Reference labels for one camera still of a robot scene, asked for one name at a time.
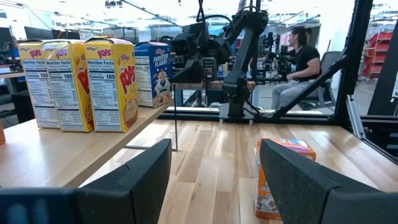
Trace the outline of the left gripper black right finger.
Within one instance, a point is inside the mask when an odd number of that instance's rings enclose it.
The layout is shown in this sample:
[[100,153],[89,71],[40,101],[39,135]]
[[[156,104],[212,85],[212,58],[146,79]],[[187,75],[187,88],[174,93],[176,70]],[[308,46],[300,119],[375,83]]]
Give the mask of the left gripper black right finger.
[[260,145],[266,181],[284,223],[321,223],[330,190],[339,183],[321,165],[269,139]]

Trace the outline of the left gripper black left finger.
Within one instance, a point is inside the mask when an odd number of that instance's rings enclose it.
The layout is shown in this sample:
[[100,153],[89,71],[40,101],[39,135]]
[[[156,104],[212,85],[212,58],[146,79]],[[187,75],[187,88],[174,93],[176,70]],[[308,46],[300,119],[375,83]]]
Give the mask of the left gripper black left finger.
[[169,183],[172,141],[163,139],[75,194],[82,223],[157,223]]

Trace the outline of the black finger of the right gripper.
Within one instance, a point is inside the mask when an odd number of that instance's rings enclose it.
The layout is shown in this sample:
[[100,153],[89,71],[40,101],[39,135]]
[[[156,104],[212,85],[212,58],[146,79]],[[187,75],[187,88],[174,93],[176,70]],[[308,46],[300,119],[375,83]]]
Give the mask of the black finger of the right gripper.
[[182,69],[178,69],[172,82],[202,82],[204,71],[199,60],[190,59]]

